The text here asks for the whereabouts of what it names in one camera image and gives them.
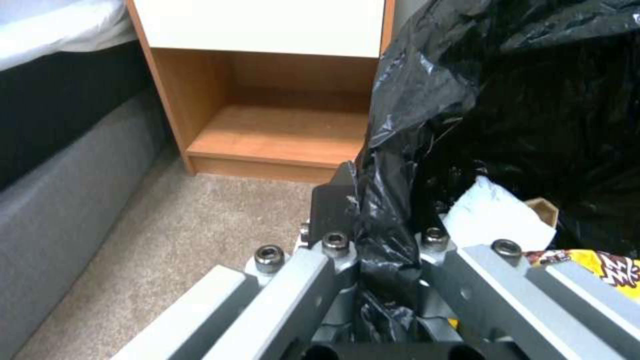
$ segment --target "open shelf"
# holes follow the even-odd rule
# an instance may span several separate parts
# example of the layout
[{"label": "open shelf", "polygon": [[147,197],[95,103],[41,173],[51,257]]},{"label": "open shelf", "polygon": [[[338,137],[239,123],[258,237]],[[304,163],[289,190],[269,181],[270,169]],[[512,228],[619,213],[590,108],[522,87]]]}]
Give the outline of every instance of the open shelf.
[{"label": "open shelf", "polygon": [[376,59],[153,52],[192,172],[321,183],[362,148]]},{"label": "open shelf", "polygon": [[[279,94],[281,101],[230,104],[204,127],[187,153],[205,158],[279,163],[335,169],[353,160],[362,147],[367,127],[365,111],[347,111],[327,105],[337,97],[314,94],[316,106],[288,103],[295,96]],[[263,99],[273,96],[264,94]],[[364,103],[352,99],[352,103]]]}]

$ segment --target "white drawer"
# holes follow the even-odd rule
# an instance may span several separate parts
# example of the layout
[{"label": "white drawer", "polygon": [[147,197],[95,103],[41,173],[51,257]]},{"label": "white drawer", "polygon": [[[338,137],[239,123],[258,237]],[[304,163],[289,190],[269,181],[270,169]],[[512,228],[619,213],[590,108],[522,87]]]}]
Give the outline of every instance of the white drawer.
[{"label": "white drawer", "polygon": [[377,58],[385,0],[134,0],[150,47]]}]

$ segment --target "white bed sheet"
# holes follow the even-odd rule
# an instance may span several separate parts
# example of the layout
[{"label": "white bed sheet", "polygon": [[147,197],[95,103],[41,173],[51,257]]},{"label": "white bed sheet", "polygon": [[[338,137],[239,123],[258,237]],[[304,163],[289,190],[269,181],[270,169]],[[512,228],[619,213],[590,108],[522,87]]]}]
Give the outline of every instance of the white bed sheet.
[{"label": "white bed sheet", "polygon": [[0,0],[0,71],[57,51],[136,38],[123,0]]}]

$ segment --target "bed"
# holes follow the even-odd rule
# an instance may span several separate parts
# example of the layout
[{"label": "bed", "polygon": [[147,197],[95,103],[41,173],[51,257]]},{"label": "bed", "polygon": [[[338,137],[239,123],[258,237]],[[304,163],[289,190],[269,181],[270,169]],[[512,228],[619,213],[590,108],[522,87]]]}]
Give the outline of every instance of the bed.
[{"label": "bed", "polygon": [[0,1],[0,359],[64,297],[166,144],[119,0]]}]

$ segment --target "white paper towel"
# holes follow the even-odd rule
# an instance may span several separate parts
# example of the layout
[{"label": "white paper towel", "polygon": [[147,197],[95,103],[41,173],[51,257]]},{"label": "white paper towel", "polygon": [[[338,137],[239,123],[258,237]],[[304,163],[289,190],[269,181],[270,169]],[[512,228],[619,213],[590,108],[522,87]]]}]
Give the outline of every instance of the white paper towel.
[{"label": "white paper towel", "polygon": [[509,239],[523,251],[545,250],[556,235],[529,206],[484,176],[476,178],[443,223],[458,247]]}]

